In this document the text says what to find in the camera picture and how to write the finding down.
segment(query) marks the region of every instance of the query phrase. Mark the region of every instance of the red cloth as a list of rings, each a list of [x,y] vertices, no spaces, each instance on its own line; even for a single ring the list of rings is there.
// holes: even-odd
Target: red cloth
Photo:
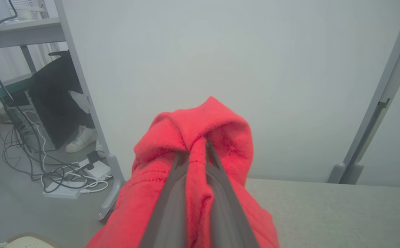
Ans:
[[[132,176],[119,192],[116,210],[87,247],[138,247],[176,151],[189,151],[187,247],[209,248],[209,213],[214,193],[206,183],[207,138],[221,159],[260,247],[278,248],[272,217],[244,188],[253,158],[249,124],[213,97],[197,108],[161,113],[154,119],[134,147]]]

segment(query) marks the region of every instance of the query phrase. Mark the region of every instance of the gray floor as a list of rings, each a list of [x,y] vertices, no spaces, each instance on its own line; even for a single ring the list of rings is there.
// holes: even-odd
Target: gray floor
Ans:
[[[5,135],[11,125],[0,125]],[[63,162],[76,162],[94,150],[95,144],[76,154],[67,154],[63,149],[48,154]],[[33,232],[47,237],[63,248],[84,247],[102,227],[95,215],[107,196],[110,186],[99,193],[83,194],[76,200],[46,198],[40,182],[32,182],[30,176],[9,168],[2,159],[3,141],[0,139],[0,243],[23,232]],[[29,163],[23,151],[12,147],[10,157],[21,157],[17,168],[28,170]],[[34,168],[40,171],[39,164]]]

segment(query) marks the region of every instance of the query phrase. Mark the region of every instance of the black pants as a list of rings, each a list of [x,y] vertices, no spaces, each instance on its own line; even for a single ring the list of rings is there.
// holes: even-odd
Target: black pants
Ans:
[[[29,95],[56,148],[63,145],[77,126],[94,128],[91,116],[68,91],[83,93],[69,52],[31,77]]]

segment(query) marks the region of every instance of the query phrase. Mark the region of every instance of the person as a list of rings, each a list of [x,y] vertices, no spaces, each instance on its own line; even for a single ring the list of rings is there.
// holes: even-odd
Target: person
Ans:
[[[29,95],[52,141],[64,143],[77,129],[65,151],[75,153],[96,142],[99,157],[105,157],[70,53],[61,52],[33,74],[31,82]]]

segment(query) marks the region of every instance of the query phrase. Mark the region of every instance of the beige tabletop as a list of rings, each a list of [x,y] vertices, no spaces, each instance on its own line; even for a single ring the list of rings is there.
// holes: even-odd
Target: beige tabletop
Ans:
[[[247,179],[281,248],[400,248],[400,187]]]

